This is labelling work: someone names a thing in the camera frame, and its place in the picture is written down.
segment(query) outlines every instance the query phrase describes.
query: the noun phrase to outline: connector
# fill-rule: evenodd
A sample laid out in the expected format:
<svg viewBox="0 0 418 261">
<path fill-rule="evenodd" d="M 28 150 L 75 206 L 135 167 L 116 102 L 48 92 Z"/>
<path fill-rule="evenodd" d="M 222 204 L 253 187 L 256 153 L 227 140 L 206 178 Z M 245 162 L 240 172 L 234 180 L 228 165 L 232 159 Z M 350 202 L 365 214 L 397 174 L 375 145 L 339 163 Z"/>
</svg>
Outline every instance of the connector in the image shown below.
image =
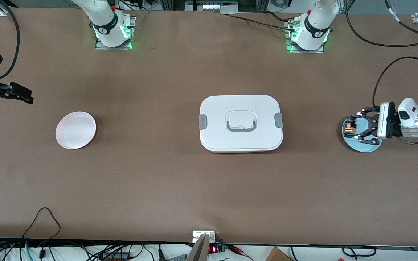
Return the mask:
<svg viewBox="0 0 418 261">
<path fill-rule="evenodd" d="M 40 253 L 38 254 L 38 258 L 43 259 L 46 256 L 46 250 L 42 249 L 40 250 Z"/>
<path fill-rule="evenodd" d="M 166 258 L 164 257 L 164 253 L 162 253 L 161 245 L 159 245 L 159 261 L 166 261 Z"/>
</svg>

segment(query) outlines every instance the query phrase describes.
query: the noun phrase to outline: brown table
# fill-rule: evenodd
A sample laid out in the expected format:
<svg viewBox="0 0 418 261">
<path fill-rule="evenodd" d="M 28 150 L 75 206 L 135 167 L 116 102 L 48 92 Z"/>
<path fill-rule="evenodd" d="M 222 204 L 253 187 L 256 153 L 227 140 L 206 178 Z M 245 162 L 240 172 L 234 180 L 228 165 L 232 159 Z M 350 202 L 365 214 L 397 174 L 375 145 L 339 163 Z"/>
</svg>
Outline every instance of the brown table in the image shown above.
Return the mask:
<svg viewBox="0 0 418 261">
<path fill-rule="evenodd" d="M 132 50 L 96 51 L 81 10 L 15 14 L 20 54 L 3 81 L 32 89 L 35 100 L 0 102 L 0 237 L 21 236 L 47 206 L 62 225 L 58 238 L 189 241 L 193 229 L 212 229 L 237 243 L 418 246 L 418 145 L 393 139 L 360 154 L 339 134 L 344 117 L 370 106 L 383 68 L 418 56 L 418 47 L 371 46 L 339 15 L 325 54 L 287 53 L 281 30 L 211 12 L 156 11 Z M 374 41 L 418 41 L 390 15 L 351 19 Z M 0 73 L 14 46 L 13 22 L 1 18 Z M 204 149 L 199 105 L 227 94 L 277 99 L 285 126 L 277 150 Z M 408 96 L 418 97 L 418 61 L 388 70 L 377 103 Z M 81 150 L 54 137 L 73 111 L 98 122 Z M 55 230 L 43 213 L 28 236 Z"/>
</svg>

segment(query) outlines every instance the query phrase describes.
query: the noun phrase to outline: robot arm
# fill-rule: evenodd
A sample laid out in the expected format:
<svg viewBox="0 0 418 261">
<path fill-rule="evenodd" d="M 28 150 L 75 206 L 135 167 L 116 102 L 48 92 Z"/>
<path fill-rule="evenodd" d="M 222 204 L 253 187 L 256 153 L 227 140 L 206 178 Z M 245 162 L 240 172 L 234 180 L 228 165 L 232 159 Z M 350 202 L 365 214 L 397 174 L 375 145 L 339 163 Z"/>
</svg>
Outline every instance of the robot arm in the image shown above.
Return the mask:
<svg viewBox="0 0 418 261">
<path fill-rule="evenodd" d="M 295 34 L 292 41 L 308 51 L 317 50 L 327 39 L 335 16 L 338 14 L 339 6 L 337 0 L 314 0 L 315 5 L 310 13 L 302 14 L 295 25 Z"/>
<path fill-rule="evenodd" d="M 93 24 L 96 37 L 107 47 L 117 47 L 131 37 L 130 15 L 112 10 L 107 0 L 72 0 Z"/>
</svg>

